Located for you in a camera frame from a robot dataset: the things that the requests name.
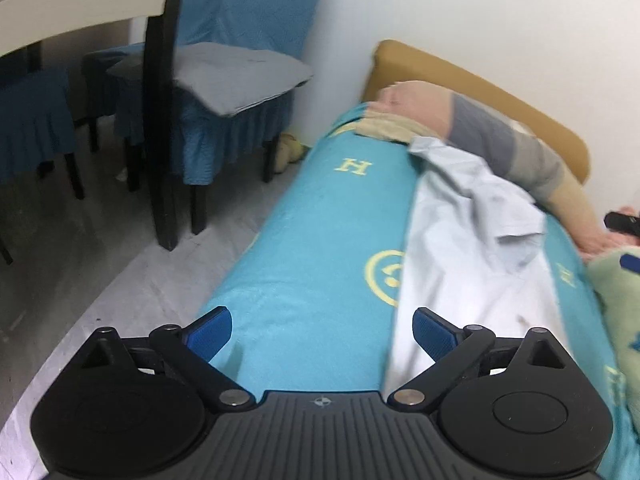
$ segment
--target gray seat cushion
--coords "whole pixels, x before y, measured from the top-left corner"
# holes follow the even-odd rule
[[[129,80],[142,78],[142,53],[131,54],[108,70]],[[276,98],[308,81],[311,67],[271,50],[219,43],[176,48],[174,82],[221,117]]]

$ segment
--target crumpled white cloth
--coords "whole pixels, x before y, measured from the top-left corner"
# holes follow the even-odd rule
[[[409,151],[425,169],[406,240],[385,398],[433,364],[412,332],[421,306],[460,328],[481,324],[501,337],[543,326],[567,347],[542,251],[545,216],[533,199],[482,158],[438,139],[416,137]]]

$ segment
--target marble floor tile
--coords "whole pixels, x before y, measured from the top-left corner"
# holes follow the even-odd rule
[[[260,153],[226,168],[207,189],[208,227],[197,236],[188,232],[187,189],[177,186],[181,240],[170,253],[155,243],[145,191],[130,194],[114,179],[121,169],[119,143],[102,136],[102,145],[98,156],[79,153],[83,203],[67,200],[60,176],[38,184],[48,187],[37,195],[63,202],[64,214],[38,218],[35,234],[17,244],[17,264],[0,269],[0,311],[11,304],[4,318],[0,314],[0,425],[6,420],[0,480],[46,472],[30,416],[88,335],[99,326],[128,337],[164,323],[190,323],[298,170],[293,166],[265,185]]]

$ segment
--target mattress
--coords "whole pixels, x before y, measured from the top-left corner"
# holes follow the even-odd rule
[[[359,115],[354,108],[334,130]],[[316,144],[201,311],[230,310],[232,338],[211,364],[257,398],[265,390],[382,387],[420,166],[404,145],[339,131]],[[546,224],[545,253],[570,350],[614,419],[598,471],[610,480],[640,478],[623,376],[598,302],[570,238],[551,215]]]

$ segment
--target metal screw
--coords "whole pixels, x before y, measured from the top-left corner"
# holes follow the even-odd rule
[[[394,399],[405,406],[415,406],[424,400],[424,393],[410,388],[406,390],[398,390],[394,393]]]
[[[225,390],[220,394],[220,402],[227,406],[242,406],[251,400],[251,396],[244,390]]]

